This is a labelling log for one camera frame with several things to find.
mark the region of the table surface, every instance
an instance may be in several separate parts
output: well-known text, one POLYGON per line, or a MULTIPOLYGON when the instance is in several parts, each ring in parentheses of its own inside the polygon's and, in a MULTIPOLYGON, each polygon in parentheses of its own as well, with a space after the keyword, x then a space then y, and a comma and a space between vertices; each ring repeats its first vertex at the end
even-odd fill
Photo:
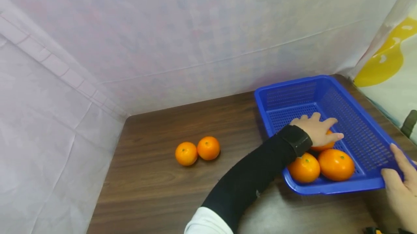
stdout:
MULTIPOLYGON (((335 76, 414 159, 417 149, 349 81, 335 76)), ((131 116, 127 119, 91 219, 89 234, 183 233, 217 181, 266 138, 253 92, 131 116), (215 136, 214 161, 180 166, 183 141, 215 136)), ((398 220, 384 190, 300 196, 282 176, 243 216, 239 233, 362 233, 367 226, 394 232, 398 220)))

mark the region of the wrist strap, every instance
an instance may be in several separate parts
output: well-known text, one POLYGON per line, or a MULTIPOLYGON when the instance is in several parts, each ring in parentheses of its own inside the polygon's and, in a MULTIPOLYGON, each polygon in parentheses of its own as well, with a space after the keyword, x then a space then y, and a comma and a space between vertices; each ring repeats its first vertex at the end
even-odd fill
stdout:
POLYGON ((313 145, 310 136, 296 125, 286 125, 277 135, 292 146, 297 157, 301 157, 313 145))

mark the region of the yellow shape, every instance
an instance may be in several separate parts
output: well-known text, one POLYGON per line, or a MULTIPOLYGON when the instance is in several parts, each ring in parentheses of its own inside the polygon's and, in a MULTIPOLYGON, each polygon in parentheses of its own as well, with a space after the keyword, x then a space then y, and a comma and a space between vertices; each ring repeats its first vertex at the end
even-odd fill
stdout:
POLYGON ((417 21, 407 17, 389 34, 385 43, 364 65, 354 79, 358 87, 384 82, 400 70, 404 62, 400 44, 417 33, 417 21))

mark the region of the blue basket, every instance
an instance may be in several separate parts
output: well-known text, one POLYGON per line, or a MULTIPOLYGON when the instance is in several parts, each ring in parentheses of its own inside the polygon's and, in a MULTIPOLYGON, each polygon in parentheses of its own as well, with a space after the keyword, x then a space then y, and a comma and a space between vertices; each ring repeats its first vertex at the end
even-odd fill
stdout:
POLYGON ((384 188, 382 168, 395 169, 403 176, 389 149, 393 140, 334 78, 320 75, 264 86, 255 91, 255 98, 269 137, 292 119, 314 112, 321 113, 321 121, 337 118, 331 130, 345 134, 334 148, 354 160, 354 175, 345 182, 320 176, 310 184, 300 184, 285 169, 284 178, 297 193, 328 195, 384 188))

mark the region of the white curtain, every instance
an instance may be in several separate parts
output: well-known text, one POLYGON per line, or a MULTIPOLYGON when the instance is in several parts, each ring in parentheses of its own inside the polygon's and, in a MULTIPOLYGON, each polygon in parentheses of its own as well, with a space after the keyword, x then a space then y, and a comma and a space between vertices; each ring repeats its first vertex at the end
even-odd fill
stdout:
POLYGON ((84 233, 127 116, 348 71, 396 1, 0 0, 1 228, 84 233))
POLYGON ((122 127, 0 35, 0 233, 85 233, 122 127))

